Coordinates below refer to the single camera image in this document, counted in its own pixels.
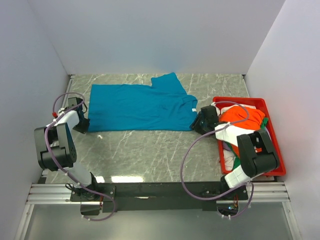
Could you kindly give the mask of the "teal t shirt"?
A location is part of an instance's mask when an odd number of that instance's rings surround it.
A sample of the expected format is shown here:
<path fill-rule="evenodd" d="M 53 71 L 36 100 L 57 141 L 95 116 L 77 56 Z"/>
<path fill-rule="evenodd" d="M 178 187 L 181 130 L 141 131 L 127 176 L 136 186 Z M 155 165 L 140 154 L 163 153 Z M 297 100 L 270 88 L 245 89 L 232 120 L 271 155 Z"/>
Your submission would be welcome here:
<path fill-rule="evenodd" d="M 94 84 L 88 130 L 189 131 L 197 116 L 197 103 L 173 72 L 151 78 L 151 85 Z"/>

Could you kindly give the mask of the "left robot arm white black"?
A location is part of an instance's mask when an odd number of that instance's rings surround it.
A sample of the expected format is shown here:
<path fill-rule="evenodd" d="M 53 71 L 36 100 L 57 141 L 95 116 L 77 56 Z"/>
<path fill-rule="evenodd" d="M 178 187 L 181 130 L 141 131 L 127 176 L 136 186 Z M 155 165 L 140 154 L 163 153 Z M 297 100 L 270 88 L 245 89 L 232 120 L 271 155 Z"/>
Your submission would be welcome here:
<path fill-rule="evenodd" d="M 52 127 L 43 126 L 34 130 L 35 149 L 39 166 L 43 170 L 59 171 L 47 148 L 50 146 L 56 161 L 62 167 L 62 173 L 71 173 L 84 185 L 82 195 L 88 201 L 96 200 L 100 195 L 95 176 L 77 163 L 76 147 L 72 138 L 72 130 L 85 134 L 90 120 L 85 117 L 88 108 L 81 97 L 70 97 L 67 107 L 53 112 Z"/>

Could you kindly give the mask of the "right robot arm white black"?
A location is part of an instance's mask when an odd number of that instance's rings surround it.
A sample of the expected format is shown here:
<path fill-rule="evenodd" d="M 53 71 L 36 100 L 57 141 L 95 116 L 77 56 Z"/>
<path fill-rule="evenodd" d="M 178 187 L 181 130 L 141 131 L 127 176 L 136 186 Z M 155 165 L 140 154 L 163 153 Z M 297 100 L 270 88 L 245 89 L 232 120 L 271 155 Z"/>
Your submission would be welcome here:
<path fill-rule="evenodd" d="M 212 103 L 201 108 L 190 126 L 198 134 L 214 136 L 234 148 L 239 164 L 220 180 L 219 193 L 226 200 L 237 194 L 241 184 L 280 165 L 270 135 L 261 127 L 264 117 L 263 112 L 238 103 L 225 111 Z"/>

